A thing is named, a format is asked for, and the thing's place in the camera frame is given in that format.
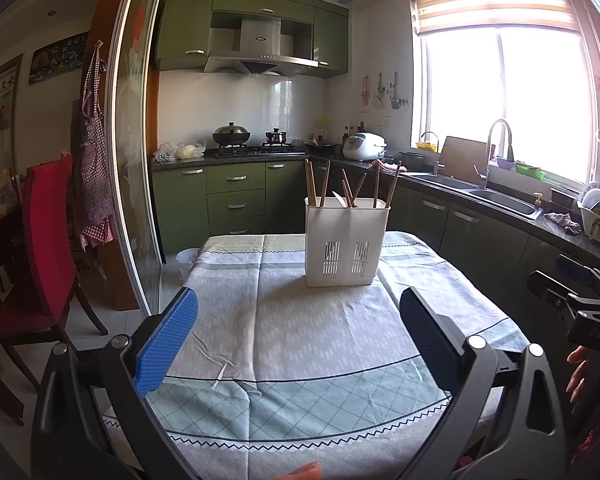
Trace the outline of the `person's right hand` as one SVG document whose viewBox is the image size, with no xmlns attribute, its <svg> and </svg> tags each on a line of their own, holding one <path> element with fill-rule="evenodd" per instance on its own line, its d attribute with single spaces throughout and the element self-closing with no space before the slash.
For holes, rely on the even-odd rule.
<svg viewBox="0 0 600 480">
<path fill-rule="evenodd" d="M 579 400 L 584 389 L 586 368 L 588 367 L 588 349 L 579 346 L 570 353 L 567 362 L 576 367 L 566 389 L 566 393 L 570 394 L 570 403 L 573 404 Z"/>
</svg>

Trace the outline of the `person's left hand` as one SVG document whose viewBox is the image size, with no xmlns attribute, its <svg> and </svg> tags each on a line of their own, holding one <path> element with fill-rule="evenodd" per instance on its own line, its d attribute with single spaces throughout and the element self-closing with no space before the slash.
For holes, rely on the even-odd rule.
<svg viewBox="0 0 600 480">
<path fill-rule="evenodd" d="M 321 478 L 322 465 L 320 462 L 313 462 L 288 472 L 288 474 L 277 476 L 274 480 L 320 480 Z"/>
</svg>

